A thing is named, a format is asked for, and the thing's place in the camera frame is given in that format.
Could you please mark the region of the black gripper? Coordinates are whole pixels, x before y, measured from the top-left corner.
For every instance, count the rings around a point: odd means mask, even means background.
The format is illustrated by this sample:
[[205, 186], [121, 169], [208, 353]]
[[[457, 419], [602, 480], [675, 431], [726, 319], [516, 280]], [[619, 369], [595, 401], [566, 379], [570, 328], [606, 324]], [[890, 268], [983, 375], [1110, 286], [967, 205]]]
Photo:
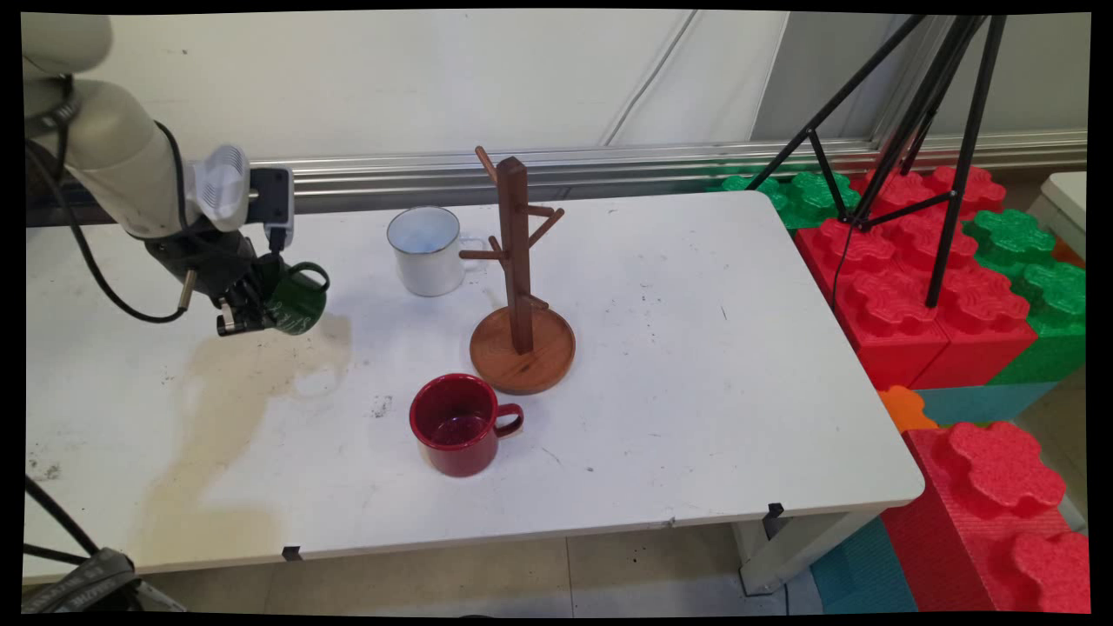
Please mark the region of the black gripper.
[[252, 241], [239, 231], [206, 229], [194, 238], [168, 236], [142, 245], [179, 281], [187, 270], [196, 272], [195, 290], [219, 309], [220, 338], [255, 331], [253, 317], [262, 326], [276, 325], [268, 301], [277, 285], [277, 257], [256, 257]]

